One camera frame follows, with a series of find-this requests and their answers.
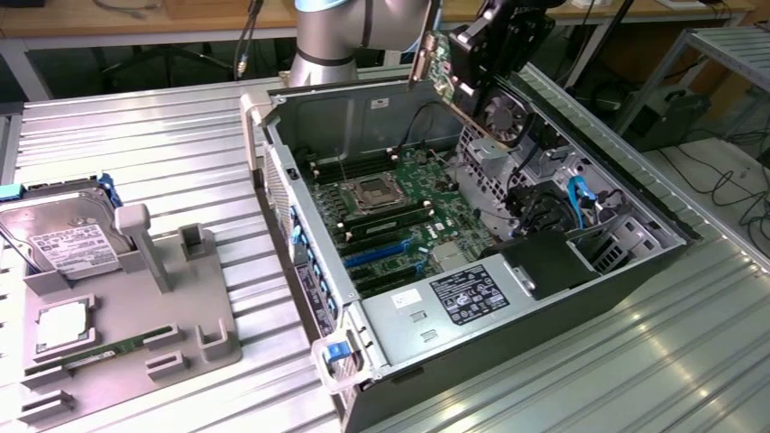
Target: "hard drive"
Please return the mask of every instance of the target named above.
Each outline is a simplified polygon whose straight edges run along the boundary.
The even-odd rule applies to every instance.
[[[120,267],[117,255],[133,245],[116,230],[120,201],[108,176],[2,192],[0,234],[33,273],[57,270],[77,280]]]

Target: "ribbed aluminum surface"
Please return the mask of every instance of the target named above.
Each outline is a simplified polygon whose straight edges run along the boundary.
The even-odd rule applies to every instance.
[[[248,89],[224,84],[26,105],[14,181],[104,170],[124,202],[146,205],[152,236],[202,223],[214,232],[242,345],[240,362],[49,431],[338,431],[250,188],[238,123]],[[26,431],[7,420],[19,407],[9,374],[18,373],[22,299],[11,250],[1,265],[0,430]]]
[[[693,30],[689,44],[770,92],[770,32],[757,27]]]
[[[366,431],[767,431],[765,259],[703,221],[549,80],[521,75],[703,240],[608,313]]]

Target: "blue pcie slot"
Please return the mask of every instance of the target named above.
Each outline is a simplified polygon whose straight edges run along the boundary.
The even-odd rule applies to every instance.
[[[354,257],[349,257],[345,260],[345,268],[352,268],[353,266],[370,263],[374,260],[384,259],[385,257],[389,257],[392,255],[401,254],[406,251],[406,248],[409,248],[409,240],[401,241],[398,244],[373,250],[369,253],[364,253],[356,255]]]

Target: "wooden table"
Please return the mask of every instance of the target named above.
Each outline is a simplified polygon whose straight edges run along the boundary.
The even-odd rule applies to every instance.
[[[480,0],[444,0],[444,26],[466,23],[475,18]],[[580,75],[596,44],[605,32],[621,0],[607,7],[592,9],[588,24],[597,24],[580,61],[569,76],[569,84]],[[732,9],[732,19],[727,25],[737,23],[752,5],[744,0],[727,0]],[[238,38],[244,16],[172,20],[165,10],[146,11],[146,19],[138,20],[126,14],[98,8],[92,0],[47,0],[42,8],[22,8],[0,12],[0,54],[29,101],[49,99],[49,92],[29,62],[26,53],[31,50],[59,48],[108,47],[125,45],[152,45],[158,43],[185,43],[201,41],[233,41]],[[557,25],[581,23],[585,10],[565,4],[548,14]],[[688,21],[713,19],[709,9],[672,11],[655,0],[636,0],[623,23],[655,21]],[[297,15],[292,0],[265,0],[257,18],[254,39],[296,36]],[[397,53],[385,55],[385,64],[396,63]]]

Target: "power supply label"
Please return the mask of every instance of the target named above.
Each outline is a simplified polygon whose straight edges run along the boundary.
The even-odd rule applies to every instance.
[[[328,336],[334,331],[334,320],[328,313],[328,307],[324,301],[324,295],[318,290],[312,276],[310,266],[301,264],[294,268],[297,270],[298,281],[301,282],[301,290],[310,305],[312,315],[314,316],[314,323],[317,325],[321,336]]]
[[[480,264],[432,281],[430,287],[454,325],[464,325],[509,305]]]
[[[97,224],[30,236],[45,260],[63,274],[117,261],[116,252]]]

